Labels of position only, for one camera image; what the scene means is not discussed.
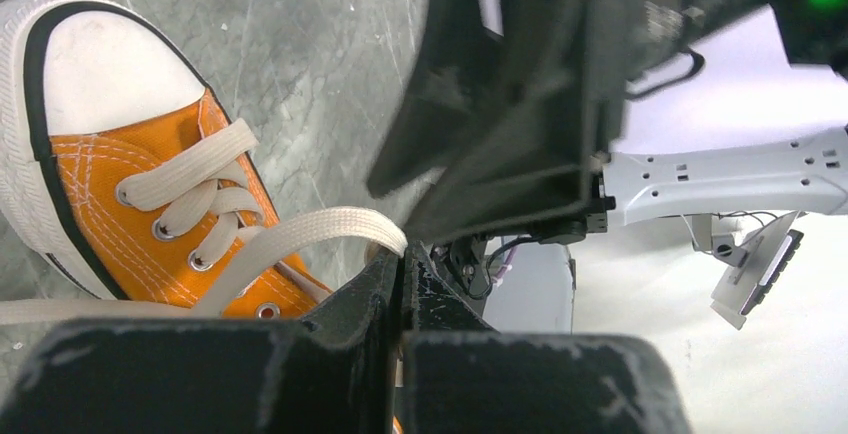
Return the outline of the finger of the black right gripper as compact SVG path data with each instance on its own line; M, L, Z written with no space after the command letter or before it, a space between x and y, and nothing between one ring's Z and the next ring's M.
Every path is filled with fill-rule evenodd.
M426 172L458 170L453 194L507 197L499 152L473 161L483 144L489 105L507 77L516 48L516 0L427 0L417 57L397 114L367 178L383 197Z
M499 152L515 182L507 197L451 192L444 171L411 211L407 233L427 241L527 227L581 211L591 157L619 130L626 88L626 0L516 0L516 48L490 100L483 160Z

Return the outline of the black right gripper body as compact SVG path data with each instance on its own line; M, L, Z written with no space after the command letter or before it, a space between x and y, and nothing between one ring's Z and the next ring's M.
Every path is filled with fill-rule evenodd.
M498 287L504 275L513 269L518 248L528 244L568 246L586 239L589 234L605 233L607 213L616 206L615 199L604 194L602 170L611 155L598 152L590 160L590 198L576 213L539 221L527 227L472 234L431 248L430 257L448 285L465 300L485 300Z

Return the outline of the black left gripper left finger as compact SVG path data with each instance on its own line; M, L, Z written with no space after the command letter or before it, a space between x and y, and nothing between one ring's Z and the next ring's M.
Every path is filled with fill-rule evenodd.
M96 319L55 327L5 433L387 433L400 259L381 251L297 320Z

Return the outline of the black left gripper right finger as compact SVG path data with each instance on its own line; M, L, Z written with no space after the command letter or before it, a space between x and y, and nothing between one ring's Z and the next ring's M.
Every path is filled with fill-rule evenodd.
M648 342L620 335L502 333L405 253L407 433L688 433L672 373Z

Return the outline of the white shoelace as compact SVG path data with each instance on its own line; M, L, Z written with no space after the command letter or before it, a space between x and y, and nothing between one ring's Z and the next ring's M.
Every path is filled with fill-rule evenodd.
M244 241L208 291L191 308L119 300L4 301L4 325L56 322L81 317L176 318L221 315L268 268L310 244L341 237L360 237L402 255L408 245L403 231L383 214L360 207L333 207L302 214L271 228L240 227L239 212L261 210L248 192L248 181L237 159L257 140L246 122L237 120L221 131L147 172L129 176L116 186L118 201L147 211L165 210L166 220L183 232L208 211L219 221L200 245L218 261L226 243Z

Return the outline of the orange canvas sneaker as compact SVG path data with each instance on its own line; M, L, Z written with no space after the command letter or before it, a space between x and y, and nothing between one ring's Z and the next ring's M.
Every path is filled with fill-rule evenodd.
M118 201L116 186L237 120L159 29L120 4L1 5L1 211L30 249L85 292L80 300L191 308L208 291L244 241L227 242L214 261L199 247L218 216L205 211L177 232L163 208ZM271 228L290 219L278 217L253 149L237 162L261 211L239 212L238 225ZM53 330L96 319L297 320L384 250L395 254L360 237L310 244L266 269L219 316L47 323Z

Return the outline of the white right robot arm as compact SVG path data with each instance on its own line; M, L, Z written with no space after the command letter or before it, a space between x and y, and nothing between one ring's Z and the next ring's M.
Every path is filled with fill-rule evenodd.
M396 118L367 180L384 196L431 169L439 180L407 234L472 299L493 286L488 240L568 245L590 233L675 216L777 209L847 211L847 131L681 154L624 154L628 86L763 6L792 64L847 72L847 0L428 0Z

